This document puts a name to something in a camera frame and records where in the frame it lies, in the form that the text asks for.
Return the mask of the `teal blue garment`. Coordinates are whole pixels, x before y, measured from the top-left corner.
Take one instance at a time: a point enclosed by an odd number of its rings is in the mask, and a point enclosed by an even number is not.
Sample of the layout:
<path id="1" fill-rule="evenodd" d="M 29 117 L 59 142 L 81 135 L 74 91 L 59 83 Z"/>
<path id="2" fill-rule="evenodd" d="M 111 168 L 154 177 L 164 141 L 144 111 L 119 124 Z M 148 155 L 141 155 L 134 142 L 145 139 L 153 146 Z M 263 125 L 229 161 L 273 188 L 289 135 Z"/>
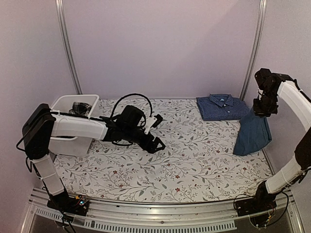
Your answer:
<path id="1" fill-rule="evenodd" d="M 265 116 L 255 115 L 253 107 L 240 120 L 240 130 L 233 149 L 233 154 L 246 156 L 260 151 L 272 141 L 270 127 Z"/>

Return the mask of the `blue plaid button shirt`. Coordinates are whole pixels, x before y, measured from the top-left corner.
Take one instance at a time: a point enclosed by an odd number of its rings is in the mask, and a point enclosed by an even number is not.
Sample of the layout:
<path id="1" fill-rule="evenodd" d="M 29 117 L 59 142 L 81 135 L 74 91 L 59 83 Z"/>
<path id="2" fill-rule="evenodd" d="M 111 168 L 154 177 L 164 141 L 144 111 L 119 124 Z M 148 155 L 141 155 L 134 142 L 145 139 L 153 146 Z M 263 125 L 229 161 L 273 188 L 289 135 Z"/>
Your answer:
<path id="1" fill-rule="evenodd" d="M 210 94 L 197 97 L 197 106 L 201 117 L 206 121 L 238 120 L 248 114 L 246 103 L 230 94 Z"/>

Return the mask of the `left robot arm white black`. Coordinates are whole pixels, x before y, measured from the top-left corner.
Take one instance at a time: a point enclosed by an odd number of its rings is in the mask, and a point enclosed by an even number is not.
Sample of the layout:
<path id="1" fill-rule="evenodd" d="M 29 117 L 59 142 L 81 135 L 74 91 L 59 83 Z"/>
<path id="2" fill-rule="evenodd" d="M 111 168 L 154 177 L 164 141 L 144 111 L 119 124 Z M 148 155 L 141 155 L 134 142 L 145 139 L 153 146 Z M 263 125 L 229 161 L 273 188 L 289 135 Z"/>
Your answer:
<path id="1" fill-rule="evenodd" d="M 160 138 L 150 133 L 163 118 L 147 117 L 135 106 L 127 105 L 119 115 L 110 117 L 79 116 L 53 111 L 49 105 L 40 104 L 22 128 L 22 138 L 16 148 L 21 149 L 33 163 L 54 204 L 62 211 L 72 207 L 72 200 L 62 184 L 50 153 L 75 155 L 73 147 L 87 151 L 91 140 L 111 142 L 115 145 L 126 141 L 136 144 L 148 153 L 165 149 Z"/>

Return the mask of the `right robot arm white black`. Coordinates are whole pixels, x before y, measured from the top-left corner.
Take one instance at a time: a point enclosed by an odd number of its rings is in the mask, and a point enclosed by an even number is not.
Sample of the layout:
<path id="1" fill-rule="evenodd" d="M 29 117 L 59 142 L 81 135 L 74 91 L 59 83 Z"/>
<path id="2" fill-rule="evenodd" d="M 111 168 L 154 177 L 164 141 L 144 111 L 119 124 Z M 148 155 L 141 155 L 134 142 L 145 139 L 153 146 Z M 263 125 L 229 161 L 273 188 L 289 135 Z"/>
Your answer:
<path id="1" fill-rule="evenodd" d="M 280 171 L 263 181 L 256 190 L 251 207 L 261 212 L 274 202 L 285 188 L 300 183 L 311 169 L 311 99 L 298 86 L 297 80 L 287 74 L 272 73 L 261 68 L 255 73 L 259 97 L 253 100 L 254 113 L 260 117 L 277 114 L 278 100 L 291 111 L 290 117 L 282 116 L 279 132 L 286 142 L 291 136 L 301 136 L 293 156 Z"/>

